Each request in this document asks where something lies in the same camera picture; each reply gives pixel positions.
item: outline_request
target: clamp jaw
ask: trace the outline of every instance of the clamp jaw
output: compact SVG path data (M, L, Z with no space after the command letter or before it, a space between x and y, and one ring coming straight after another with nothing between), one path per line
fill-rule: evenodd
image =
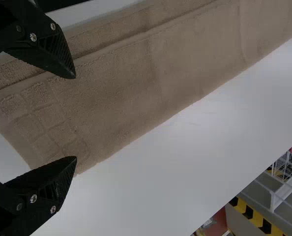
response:
M62 29L36 0L0 0L2 51L60 77L76 77Z
M64 157L0 183L0 236L29 236L62 207L77 158Z

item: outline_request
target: screw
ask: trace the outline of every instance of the screw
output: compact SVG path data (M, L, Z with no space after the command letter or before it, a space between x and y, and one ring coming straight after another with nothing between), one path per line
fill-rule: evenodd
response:
M37 41L37 35L35 35L35 33L30 33L30 39L32 40L32 42Z
M37 201L37 195L33 194L32 197L30 198L30 203L35 203Z
M52 30L56 30L56 24L51 23L51 24L50 24L50 27L51 27Z
M21 26L16 26L16 30L20 33L22 31L22 27Z
M16 207L16 210L21 210L23 208L23 204L22 203L19 203Z
M50 213L53 214L54 212L56 212L57 207L56 206L52 206L50 209Z

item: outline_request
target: towel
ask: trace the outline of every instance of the towel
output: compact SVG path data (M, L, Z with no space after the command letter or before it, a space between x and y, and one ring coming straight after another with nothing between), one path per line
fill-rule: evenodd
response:
M65 35L75 80L0 60L0 133L82 173L292 38L292 0L143 1Z

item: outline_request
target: yellow and black striped floor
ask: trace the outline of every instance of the yellow and black striped floor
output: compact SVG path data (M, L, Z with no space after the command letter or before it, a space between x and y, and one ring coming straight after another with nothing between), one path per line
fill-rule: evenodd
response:
M270 236L286 236L286 234L284 234L279 228L264 219L260 213L252 209L252 207L247 205L247 203L241 198L234 197L229 204L244 215L244 217L259 228L264 234Z

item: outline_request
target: red object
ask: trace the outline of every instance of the red object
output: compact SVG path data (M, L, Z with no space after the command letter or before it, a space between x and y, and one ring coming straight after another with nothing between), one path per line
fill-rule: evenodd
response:
M206 236L222 236L228 230L226 211L224 207L214 214L213 220L217 221L217 224L204 230Z

